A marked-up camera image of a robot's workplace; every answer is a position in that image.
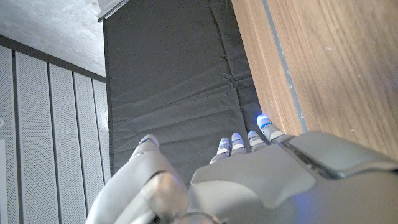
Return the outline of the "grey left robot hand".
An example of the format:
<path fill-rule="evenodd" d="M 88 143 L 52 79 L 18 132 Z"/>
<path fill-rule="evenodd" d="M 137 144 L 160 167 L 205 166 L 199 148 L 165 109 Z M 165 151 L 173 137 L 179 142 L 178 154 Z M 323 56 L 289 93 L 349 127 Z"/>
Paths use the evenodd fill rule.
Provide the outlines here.
<path fill-rule="evenodd" d="M 220 141 L 189 185 L 144 136 L 88 223 L 396 223 L 397 161 L 337 136 L 285 134 L 267 116 L 249 146 Z"/>

